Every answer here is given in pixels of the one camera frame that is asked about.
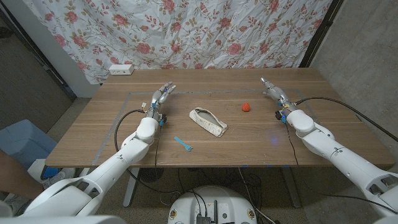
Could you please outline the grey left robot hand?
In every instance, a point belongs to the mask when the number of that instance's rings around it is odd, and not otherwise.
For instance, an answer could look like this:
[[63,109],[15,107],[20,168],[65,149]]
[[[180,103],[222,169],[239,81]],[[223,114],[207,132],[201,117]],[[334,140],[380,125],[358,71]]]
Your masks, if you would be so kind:
[[176,86],[173,85],[173,82],[167,82],[154,92],[150,101],[149,109],[147,110],[147,117],[153,118],[157,121],[160,120],[160,108],[162,104],[166,102],[168,96],[174,91],[175,88]]

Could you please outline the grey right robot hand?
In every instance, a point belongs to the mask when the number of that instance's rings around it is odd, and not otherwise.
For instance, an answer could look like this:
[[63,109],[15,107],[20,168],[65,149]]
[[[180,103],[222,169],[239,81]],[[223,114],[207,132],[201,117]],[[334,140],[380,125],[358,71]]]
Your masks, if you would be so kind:
[[263,94],[273,99],[283,110],[287,110],[289,113],[297,110],[296,105],[289,100],[281,88],[275,86],[265,78],[261,78],[261,83],[264,85]]

